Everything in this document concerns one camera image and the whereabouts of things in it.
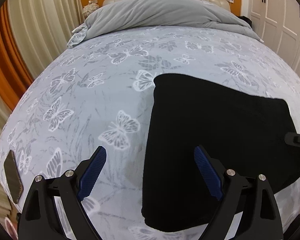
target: blue gripper pad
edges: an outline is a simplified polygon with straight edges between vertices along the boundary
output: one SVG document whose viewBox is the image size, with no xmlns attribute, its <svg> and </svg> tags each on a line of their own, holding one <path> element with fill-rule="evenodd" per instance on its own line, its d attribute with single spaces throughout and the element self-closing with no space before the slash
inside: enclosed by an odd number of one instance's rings
<svg viewBox="0 0 300 240">
<path fill-rule="evenodd" d="M 79 201 L 82 201 L 85 197 L 90 195 L 97 178 L 99 177 L 101 170 L 106 163 L 106 159 L 106 149 L 101 147 L 98 154 L 91 161 L 90 165 L 80 179 L 79 191 L 77 194 Z"/>
<path fill-rule="evenodd" d="M 220 201 L 223 197 L 221 179 L 199 146 L 194 149 L 194 161 L 198 166 L 210 194 Z"/>
</svg>

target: silver screw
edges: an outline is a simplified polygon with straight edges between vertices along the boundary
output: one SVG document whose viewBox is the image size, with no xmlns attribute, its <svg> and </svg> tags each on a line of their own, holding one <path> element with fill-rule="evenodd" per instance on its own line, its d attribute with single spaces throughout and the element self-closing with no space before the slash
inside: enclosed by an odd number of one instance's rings
<svg viewBox="0 0 300 240">
<path fill-rule="evenodd" d="M 266 180 L 266 176 L 263 175 L 263 174 L 260 174 L 260 175 L 259 175 L 259 179 L 261 179 L 261 180 Z"/>
<path fill-rule="evenodd" d="M 235 171 L 234 170 L 227 170 L 227 174 L 229 176 L 234 176 L 235 175 Z"/>
<path fill-rule="evenodd" d="M 67 177 L 71 177 L 72 175 L 73 175 L 73 170 L 68 170 L 68 171 L 66 171 L 66 176 Z"/>
<path fill-rule="evenodd" d="M 42 180 L 42 176 L 38 175 L 34 178 L 35 182 L 39 182 L 40 180 Z"/>
</svg>

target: butterfly print bedsheet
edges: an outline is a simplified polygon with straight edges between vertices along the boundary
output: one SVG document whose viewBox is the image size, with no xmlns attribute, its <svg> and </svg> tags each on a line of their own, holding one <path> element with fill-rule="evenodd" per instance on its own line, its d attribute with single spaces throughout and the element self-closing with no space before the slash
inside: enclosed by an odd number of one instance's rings
<svg viewBox="0 0 300 240">
<path fill-rule="evenodd" d="M 300 133 L 300 78 L 259 41 L 237 33 L 180 26 L 105 34 L 67 49 L 53 61 L 24 94 L 2 131 L 0 182 L 10 195 L 3 162 L 12 149 L 24 186 L 18 209 L 22 210 L 36 175 L 60 176 L 102 145 L 107 161 L 82 205 L 104 239 L 198 239 L 205 225 L 163 233 L 147 227 L 141 215 L 153 80 L 164 73 L 283 98 Z M 300 211 L 300 178 L 275 197 L 286 229 Z M 56 203 L 64 230 L 74 239 L 59 198 Z M 229 238 L 239 219 L 237 215 Z"/>
</svg>

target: phone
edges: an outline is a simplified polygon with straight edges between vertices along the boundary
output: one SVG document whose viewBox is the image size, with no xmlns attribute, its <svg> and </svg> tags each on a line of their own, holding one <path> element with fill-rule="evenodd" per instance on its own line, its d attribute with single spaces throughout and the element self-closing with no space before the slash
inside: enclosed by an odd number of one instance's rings
<svg viewBox="0 0 300 240">
<path fill-rule="evenodd" d="M 23 192 L 23 185 L 19 176 L 16 160 L 12 150 L 9 151 L 7 158 L 3 164 L 4 172 L 8 183 L 8 188 L 12 197 L 12 201 L 18 204 L 21 194 Z"/>
</svg>

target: folded comforter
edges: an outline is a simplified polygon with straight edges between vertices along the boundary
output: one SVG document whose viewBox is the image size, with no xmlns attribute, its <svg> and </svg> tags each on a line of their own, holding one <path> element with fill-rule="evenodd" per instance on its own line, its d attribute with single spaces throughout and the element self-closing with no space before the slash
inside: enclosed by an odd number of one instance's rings
<svg viewBox="0 0 300 240">
<path fill-rule="evenodd" d="M 158 25 L 213 28 L 258 41 L 248 23 L 231 12 L 200 0 L 123 0 L 103 6 L 73 30 L 68 47 L 112 31 Z"/>
</svg>

